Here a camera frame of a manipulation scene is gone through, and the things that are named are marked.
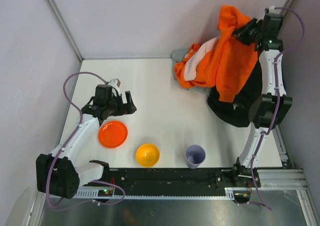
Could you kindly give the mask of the black cloth garment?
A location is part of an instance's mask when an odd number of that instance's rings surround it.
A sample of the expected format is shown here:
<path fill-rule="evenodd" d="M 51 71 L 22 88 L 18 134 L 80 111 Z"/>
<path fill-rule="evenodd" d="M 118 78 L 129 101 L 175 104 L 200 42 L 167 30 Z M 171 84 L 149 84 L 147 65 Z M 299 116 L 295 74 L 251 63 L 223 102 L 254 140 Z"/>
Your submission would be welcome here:
<path fill-rule="evenodd" d="M 262 69 L 259 62 L 253 68 L 247 82 L 235 96 L 233 102 L 219 100 L 219 92 L 213 87 L 207 97 L 207 104 L 214 114 L 222 121 L 238 127 L 248 127 L 249 109 L 262 93 Z"/>

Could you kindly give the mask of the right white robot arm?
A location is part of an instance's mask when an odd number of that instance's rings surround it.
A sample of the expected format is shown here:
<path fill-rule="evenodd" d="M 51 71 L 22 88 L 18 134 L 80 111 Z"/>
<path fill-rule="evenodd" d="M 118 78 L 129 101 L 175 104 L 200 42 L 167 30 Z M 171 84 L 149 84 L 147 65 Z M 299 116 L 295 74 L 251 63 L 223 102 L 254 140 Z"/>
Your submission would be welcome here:
<path fill-rule="evenodd" d="M 279 125 L 293 100 L 287 96 L 282 77 L 283 42 L 278 34 L 283 17 L 266 9 L 264 18 L 253 18 L 248 24 L 234 31 L 233 35 L 244 45 L 254 45 L 262 72 L 261 95 L 248 112 L 250 133 L 245 147 L 232 167 L 236 185 L 256 182 L 260 150 L 271 131 Z"/>

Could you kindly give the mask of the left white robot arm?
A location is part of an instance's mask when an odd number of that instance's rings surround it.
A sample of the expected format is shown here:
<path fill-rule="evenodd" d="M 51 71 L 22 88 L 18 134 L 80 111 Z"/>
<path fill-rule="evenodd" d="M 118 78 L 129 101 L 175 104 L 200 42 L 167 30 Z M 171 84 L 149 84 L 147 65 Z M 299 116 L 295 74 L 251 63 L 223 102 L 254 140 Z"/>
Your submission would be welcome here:
<path fill-rule="evenodd" d="M 88 139 L 110 116 L 133 114 L 137 108 L 130 91 L 125 92 L 123 102 L 118 79 L 97 85 L 95 95 L 82 107 L 73 132 L 48 155 L 36 159 L 36 185 L 43 193 L 71 199 L 78 188 L 94 180 L 109 180 L 109 164 L 90 160 L 75 166 L 79 153 Z"/>

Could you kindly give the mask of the orange jacket with white lining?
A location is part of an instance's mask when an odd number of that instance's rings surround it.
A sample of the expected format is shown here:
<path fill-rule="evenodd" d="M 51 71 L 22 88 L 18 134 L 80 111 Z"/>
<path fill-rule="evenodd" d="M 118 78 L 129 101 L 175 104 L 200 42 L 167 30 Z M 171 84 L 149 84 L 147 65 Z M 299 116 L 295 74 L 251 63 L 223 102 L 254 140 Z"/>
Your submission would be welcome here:
<path fill-rule="evenodd" d="M 251 21 L 234 6 L 220 9 L 219 37 L 203 44 L 192 44 L 173 68 L 179 84 L 185 88 L 215 87 L 219 100 L 231 103 L 247 82 L 258 61 L 254 45 L 239 42 L 233 32 Z"/>

